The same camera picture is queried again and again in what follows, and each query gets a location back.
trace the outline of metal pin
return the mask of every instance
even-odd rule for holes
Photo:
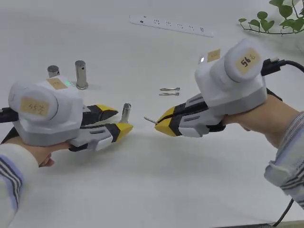
[[[179,96],[180,93],[160,93],[160,96]]]
[[[51,65],[47,68],[47,73],[48,73],[49,78],[56,77],[56,76],[60,75],[59,67],[57,67],[55,65]]]
[[[87,89],[88,83],[86,81],[86,63],[82,60],[78,60],[75,62],[76,67],[76,87],[77,89]]]
[[[176,88],[162,88],[160,91],[180,91],[181,88],[176,87]]]
[[[151,123],[157,124],[157,122],[156,122],[156,121],[154,121],[154,120],[152,120],[152,119],[148,118],[147,116],[144,116],[143,118],[144,118],[145,120],[147,120],[147,121],[151,122]]]
[[[131,111],[131,104],[125,103],[123,106],[122,119],[119,121],[120,123],[128,123],[130,111]]]

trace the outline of white tabletop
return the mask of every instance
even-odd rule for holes
[[[264,169],[276,150],[262,135],[237,125],[202,139],[171,138],[153,119],[199,93],[198,57],[227,51],[244,37],[265,47],[264,57],[304,63],[287,38],[244,33],[238,18],[267,8],[263,0],[15,0],[0,6],[1,105],[17,79],[38,82],[47,67],[75,81],[74,62],[86,62],[86,105],[119,111],[132,104],[134,130],[101,152],[57,152],[24,198],[12,228],[209,228],[271,222],[289,198],[268,183]],[[141,27],[129,15],[148,14],[201,24],[214,38]],[[292,67],[267,77],[267,85],[303,110],[304,75]],[[181,87],[179,97],[159,97],[161,87]],[[120,114],[113,118],[118,121]],[[3,138],[11,124],[2,124]],[[294,205],[286,220],[304,213]]]

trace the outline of human hand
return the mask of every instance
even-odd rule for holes
[[[255,131],[265,135],[276,148],[293,119],[299,112],[272,95],[268,95],[264,104],[259,107],[224,118],[224,124],[240,124],[247,131]]]
[[[20,136],[9,139],[5,143],[17,144],[28,150],[37,160],[40,167],[49,167],[54,165],[54,161],[51,159],[52,152],[68,149],[70,147],[70,144],[67,142],[47,147],[29,146],[23,143]]]

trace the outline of power strip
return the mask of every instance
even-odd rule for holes
[[[214,37],[214,32],[205,29],[203,26],[191,25],[173,22],[171,20],[164,20],[155,17],[130,15],[129,20],[132,24],[144,25],[148,27],[154,27],[159,29],[167,29],[177,32],[185,32],[200,36]]]

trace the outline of forearm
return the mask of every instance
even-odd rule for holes
[[[23,147],[0,145],[0,227],[6,228],[17,212],[25,186],[38,168]]]
[[[285,131],[275,161],[266,168],[265,178],[304,209],[304,112]]]

